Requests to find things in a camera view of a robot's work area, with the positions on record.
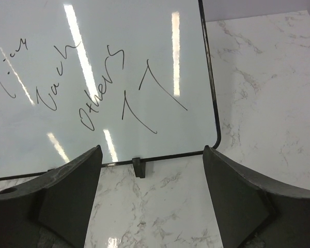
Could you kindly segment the black-framed small whiteboard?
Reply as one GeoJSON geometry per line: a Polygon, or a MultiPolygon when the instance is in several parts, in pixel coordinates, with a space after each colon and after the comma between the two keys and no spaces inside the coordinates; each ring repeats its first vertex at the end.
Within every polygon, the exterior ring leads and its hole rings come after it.
{"type": "Polygon", "coordinates": [[[0,180],[221,138],[202,1],[0,1],[0,180]]]}

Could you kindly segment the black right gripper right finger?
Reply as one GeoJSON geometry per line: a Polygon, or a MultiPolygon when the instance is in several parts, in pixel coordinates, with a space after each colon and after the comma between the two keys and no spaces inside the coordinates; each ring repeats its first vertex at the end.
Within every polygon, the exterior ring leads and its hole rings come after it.
{"type": "Polygon", "coordinates": [[[204,148],[204,171],[223,247],[310,247],[310,190],[204,148]]]}

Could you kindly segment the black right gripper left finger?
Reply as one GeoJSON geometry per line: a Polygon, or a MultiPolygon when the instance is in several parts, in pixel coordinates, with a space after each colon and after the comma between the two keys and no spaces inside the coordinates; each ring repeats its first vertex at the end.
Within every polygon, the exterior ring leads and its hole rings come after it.
{"type": "Polygon", "coordinates": [[[101,166],[96,146],[0,191],[0,247],[84,247],[101,166]]]}

